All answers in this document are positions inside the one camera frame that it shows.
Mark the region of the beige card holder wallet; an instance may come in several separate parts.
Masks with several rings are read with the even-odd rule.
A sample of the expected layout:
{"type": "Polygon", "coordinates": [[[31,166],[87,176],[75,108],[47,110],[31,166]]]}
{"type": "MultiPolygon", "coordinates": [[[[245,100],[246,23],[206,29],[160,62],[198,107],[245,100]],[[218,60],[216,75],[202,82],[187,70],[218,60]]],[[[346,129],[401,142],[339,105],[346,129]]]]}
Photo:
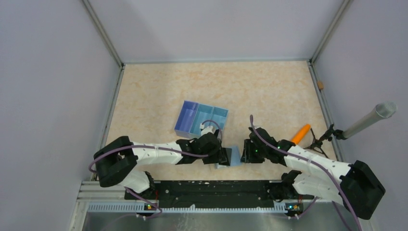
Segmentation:
{"type": "Polygon", "coordinates": [[[242,165],[240,150],[237,145],[227,147],[226,151],[227,151],[227,158],[228,158],[227,164],[222,165],[220,163],[216,163],[215,169],[237,167],[237,166],[242,165]]]}

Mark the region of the single black credit card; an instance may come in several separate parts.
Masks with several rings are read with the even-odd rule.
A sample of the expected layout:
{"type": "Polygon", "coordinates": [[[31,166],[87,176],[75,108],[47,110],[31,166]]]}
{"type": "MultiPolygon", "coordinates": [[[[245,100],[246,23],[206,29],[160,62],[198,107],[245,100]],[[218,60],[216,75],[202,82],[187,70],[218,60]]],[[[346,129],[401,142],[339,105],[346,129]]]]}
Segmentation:
{"type": "Polygon", "coordinates": [[[222,166],[228,166],[229,167],[231,165],[231,157],[232,157],[232,149],[231,148],[221,148],[219,164],[222,165],[222,166]]]}

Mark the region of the blue three-compartment box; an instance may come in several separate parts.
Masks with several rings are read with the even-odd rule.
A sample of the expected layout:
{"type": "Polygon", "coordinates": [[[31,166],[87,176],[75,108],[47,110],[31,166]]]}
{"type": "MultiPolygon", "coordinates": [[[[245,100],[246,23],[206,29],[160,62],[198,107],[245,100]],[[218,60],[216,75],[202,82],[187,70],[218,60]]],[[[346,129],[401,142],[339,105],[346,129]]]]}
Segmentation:
{"type": "Polygon", "coordinates": [[[184,101],[174,131],[179,137],[192,139],[201,135],[200,125],[206,120],[212,120],[225,127],[228,109],[215,107],[193,101],[184,101]]]}

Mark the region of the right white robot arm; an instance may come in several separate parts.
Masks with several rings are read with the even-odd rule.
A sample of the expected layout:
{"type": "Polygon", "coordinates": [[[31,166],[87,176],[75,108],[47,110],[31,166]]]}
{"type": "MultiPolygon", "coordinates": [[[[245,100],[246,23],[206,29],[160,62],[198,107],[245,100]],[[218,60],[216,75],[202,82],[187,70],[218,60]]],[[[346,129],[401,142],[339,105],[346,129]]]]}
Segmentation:
{"type": "Polygon", "coordinates": [[[371,219],[386,190],[366,163],[331,160],[291,141],[275,141],[261,127],[249,130],[250,156],[291,169],[282,176],[286,197],[312,195],[342,204],[360,219],[371,219]]]}

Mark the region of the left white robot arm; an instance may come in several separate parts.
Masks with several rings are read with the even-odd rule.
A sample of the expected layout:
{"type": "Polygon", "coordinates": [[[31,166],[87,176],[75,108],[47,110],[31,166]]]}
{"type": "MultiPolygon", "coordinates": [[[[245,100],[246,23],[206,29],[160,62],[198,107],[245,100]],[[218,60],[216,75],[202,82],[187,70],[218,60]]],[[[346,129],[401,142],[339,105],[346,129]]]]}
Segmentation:
{"type": "Polygon", "coordinates": [[[225,163],[228,154],[221,140],[209,132],[199,138],[161,144],[137,143],[121,136],[97,151],[93,158],[89,169],[97,174],[102,188],[120,185],[148,199],[154,193],[154,181],[149,172],[139,171],[138,166],[186,165],[196,160],[203,164],[225,163]]]}

